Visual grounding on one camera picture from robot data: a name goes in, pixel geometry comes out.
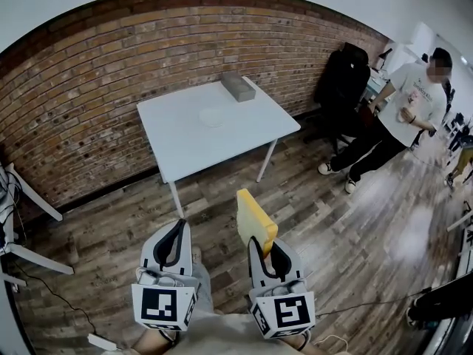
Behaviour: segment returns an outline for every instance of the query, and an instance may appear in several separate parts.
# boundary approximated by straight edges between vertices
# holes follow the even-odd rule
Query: black hair
[[[435,65],[439,67],[452,68],[453,61],[450,53],[441,47],[437,47],[432,54],[432,59],[435,60]]]

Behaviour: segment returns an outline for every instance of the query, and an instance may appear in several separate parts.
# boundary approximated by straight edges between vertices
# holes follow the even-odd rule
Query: wooden floor
[[[261,183],[255,179],[266,148],[257,149],[177,183],[191,225],[193,244],[203,250],[212,277],[215,307],[245,312],[250,289],[245,248],[235,226],[235,192],[249,188],[279,225],[279,236],[302,257],[317,314],[362,302],[393,300],[452,277],[460,239],[445,228],[460,216],[467,187],[452,194],[443,185],[444,142],[426,136],[414,153],[405,151],[366,174],[352,195],[345,173],[323,177],[325,141],[304,145],[302,133],[276,146]],[[132,317],[130,285],[141,246],[162,225],[177,219],[167,185],[158,176],[127,186],[28,233],[27,245],[74,266],[58,275],[18,260],[53,291],[86,310],[99,335],[131,345],[141,332]],[[10,263],[10,272],[19,275]],[[38,354],[99,354],[89,346],[91,328],[36,280],[16,295],[26,331]],[[344,337],[356,355],[414,354],[424,333],[404,324],[408,300],[371,305],[325,316],[313,340]],[[333,353],[343,345],[328,340]]]

